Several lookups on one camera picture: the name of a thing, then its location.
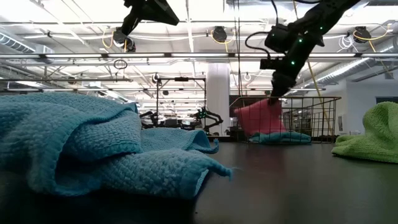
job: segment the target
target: white column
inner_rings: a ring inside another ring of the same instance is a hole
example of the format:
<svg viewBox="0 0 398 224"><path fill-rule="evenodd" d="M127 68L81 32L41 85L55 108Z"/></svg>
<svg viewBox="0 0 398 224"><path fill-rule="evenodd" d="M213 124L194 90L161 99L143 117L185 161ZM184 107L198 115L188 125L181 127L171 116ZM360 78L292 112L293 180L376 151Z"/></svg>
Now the white column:
<svg viewBox="0 0 398 224"><path fill-rule="evenodd" d="M207 71L207 109L221 116L223 124L210 128L210 133L225 136L229 129L229 65L227 63L209 63ZM206 124L213 124L211 119Z"/></svg>

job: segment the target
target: folded towel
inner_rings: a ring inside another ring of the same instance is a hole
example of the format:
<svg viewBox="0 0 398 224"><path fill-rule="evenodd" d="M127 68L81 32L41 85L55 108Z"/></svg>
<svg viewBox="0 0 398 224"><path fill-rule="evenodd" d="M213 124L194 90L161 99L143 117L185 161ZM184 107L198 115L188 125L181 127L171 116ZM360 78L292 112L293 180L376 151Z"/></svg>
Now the folded towel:
<svg viewBox="0 0 398 224"><path fill-rule="evenodd" d="M0 97L0 169L36 192L74 196L100 188L192 198L208 171L231 170L203 131L141 131L134 104L72 93Z"/></svg>
<svg viewBox="0 0 398 224"><path fill-rule="evenodd" d="M249 139L250 142L256 143L277 143L277 142L291 142L297 144L310 144L311 136L295 132L261 134L256 133Z"/></svg>
<svg viewBox="0 0 398 224"><path fill-rule="evenodd" d="M339 156L398 163L398 104L385 102L363 118L365 134L340 136L332 153Z"/></svg>
<svg viewBox="0 0 398 224"><path fill-rule="evenodd" d="M238 121L247 136L255 133L281 133L285 132L285 126L279 116L282 114L280 102L273 105L268 100L258 101L250 106L235 109Z"/></svg>

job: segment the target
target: table surface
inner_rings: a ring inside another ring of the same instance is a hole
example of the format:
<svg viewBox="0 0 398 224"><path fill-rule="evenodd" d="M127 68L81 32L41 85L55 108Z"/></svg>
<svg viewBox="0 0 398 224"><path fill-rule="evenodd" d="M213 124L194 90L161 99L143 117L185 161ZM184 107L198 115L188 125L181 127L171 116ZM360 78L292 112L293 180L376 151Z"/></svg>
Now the table surface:
<svg viewBox="0 0 398 224"><path fill-rule="evenodd" d="M209 175L191 201L107 190L39 195L0 172L0 223L397 223L398 166L334 157L331 149L220 143L211 157L234 177Z"/></svg>

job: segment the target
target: pink cloth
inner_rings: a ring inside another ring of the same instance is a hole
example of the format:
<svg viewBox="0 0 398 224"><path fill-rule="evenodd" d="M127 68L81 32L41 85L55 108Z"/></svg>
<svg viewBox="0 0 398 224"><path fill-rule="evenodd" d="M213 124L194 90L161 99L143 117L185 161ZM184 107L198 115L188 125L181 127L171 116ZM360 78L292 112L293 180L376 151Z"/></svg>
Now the pink cloth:
<svg viewBox="0 0 398 224"><path fill-rule="evenodd" d="M270 134L286 132L282 119L282 107L278 101L269 105L268 100L261 100L250 106L235 109L239 123L248 136L255 133Z"/></svg>

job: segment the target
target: wire basket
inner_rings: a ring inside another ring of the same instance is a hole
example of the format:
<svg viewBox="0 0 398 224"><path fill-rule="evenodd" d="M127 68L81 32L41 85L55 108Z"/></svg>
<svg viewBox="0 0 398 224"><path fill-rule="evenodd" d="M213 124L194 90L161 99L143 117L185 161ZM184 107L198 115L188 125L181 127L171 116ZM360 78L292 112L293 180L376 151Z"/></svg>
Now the wire basket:
<svg viewBox="0 0 398 224"><path fill-rule="evenodd" d="M234 141L261 144L335 142L336 102L340 97L244 96L229 107Z"/></svg>

